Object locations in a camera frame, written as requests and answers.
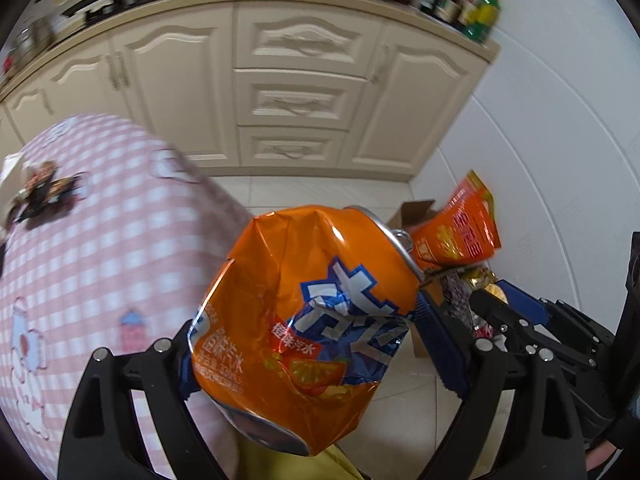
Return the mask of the green yellow bottle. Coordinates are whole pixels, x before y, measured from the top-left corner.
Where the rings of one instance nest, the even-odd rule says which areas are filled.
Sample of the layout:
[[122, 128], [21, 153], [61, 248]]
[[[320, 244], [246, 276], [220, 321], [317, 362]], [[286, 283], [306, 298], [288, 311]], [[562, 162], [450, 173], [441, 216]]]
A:
[[498, 21], [499, 14], [500, 0], [480, 0], [463, 29], [464, 36], [482, 44]]

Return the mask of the orange snack bag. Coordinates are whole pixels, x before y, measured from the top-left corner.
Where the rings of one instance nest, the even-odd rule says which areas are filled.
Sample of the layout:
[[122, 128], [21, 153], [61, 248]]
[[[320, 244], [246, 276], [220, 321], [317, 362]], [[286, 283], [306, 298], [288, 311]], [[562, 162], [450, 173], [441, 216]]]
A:
[[425, 272], [483, 262], [501, 248], [494, 196], [470, 170], [449, 202], [410, 236], [412, 258]]

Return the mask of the cream kitchen cabinets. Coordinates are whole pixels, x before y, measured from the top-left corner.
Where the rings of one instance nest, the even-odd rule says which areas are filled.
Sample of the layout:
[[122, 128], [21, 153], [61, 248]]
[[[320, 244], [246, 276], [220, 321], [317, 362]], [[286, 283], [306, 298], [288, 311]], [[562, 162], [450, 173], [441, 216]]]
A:
[[1, 148], [106, 113], [212, 176], [407, 181], [498, 52], [376, 0], [158, 0], [69, 30], [7, 82]]

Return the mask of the pink checkered tablecloth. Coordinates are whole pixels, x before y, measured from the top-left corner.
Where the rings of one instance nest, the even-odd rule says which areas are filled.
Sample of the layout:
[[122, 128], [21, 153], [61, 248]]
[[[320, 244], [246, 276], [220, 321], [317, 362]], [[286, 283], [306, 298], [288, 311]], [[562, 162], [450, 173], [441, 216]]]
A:
[[66, 118], [23, 155], [78, 181], [70, 208], [14, 226], [1, 267], [2, 437], [51, 479], [93, 350], [138, 352], [174, 336], [250, 213], [125, 118]]

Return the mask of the crushed orange soda can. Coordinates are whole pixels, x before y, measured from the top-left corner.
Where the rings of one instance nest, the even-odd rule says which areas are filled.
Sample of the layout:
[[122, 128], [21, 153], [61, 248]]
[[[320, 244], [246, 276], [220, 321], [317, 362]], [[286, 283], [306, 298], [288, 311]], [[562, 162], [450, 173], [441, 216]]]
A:
[[243, 436], [316, 455], [358, 426], [418, 289], [398, 241], [367, 209], [262, 214], [192, 322], [195, 378]]

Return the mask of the brown cardboard box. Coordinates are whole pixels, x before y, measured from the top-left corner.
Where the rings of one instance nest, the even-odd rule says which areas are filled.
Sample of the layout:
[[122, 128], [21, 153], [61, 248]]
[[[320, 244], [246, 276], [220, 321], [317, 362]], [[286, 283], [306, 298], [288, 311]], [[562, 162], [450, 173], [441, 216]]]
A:
[[[392, 232], [393, 238], [398, 241], [402, 258], [408, 263], [409, 269], [419, 280], [419, 286], [424, 284], [425, 274], [416, 263], [416, 260], [413, 259], [413, 256], [410, 255], [414, 244], [409, 230], [427, 222], [427, 220], [433, 219], [436, 214], [434, 205], [434, 200], [409, 200], [408, 202], [403, 202], [386, 223], [386, 226]], [[428, 322], [430, 322], [427, 310], [428, 299], [419, 289], [416, 293], [416, 307], [410, 315], [413, 353], [417, 359], [430, 360], [430, 352], [428, 352], [427, 344], [423, 340], [424, 328], [427, 328]]]

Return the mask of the gold black patterned bag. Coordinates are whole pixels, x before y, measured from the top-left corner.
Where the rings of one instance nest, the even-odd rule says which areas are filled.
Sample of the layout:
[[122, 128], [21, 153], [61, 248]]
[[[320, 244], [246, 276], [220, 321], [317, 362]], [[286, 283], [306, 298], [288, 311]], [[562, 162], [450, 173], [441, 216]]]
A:
[[475, 338], [494, 338], [497, 332], [471, 307], [471, 295], [476, 290], [486, 290], [506, 304], [508, 298], [497, 285], [496, 274], [488, 266], [471, 266], [449, 271], [438, 281], [448, 315], [461, 321]]

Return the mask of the dark snack wrapper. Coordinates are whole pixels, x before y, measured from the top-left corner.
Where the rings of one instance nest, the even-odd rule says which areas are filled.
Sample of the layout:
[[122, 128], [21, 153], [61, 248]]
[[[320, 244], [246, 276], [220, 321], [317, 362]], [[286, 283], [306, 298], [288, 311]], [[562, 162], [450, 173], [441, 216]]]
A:
[[77, 202], [80, 177], [58, 177], [58, 164], [46, 160], [17, 192], [9, 210], [8, 221], [22, 223], [69, 210]]

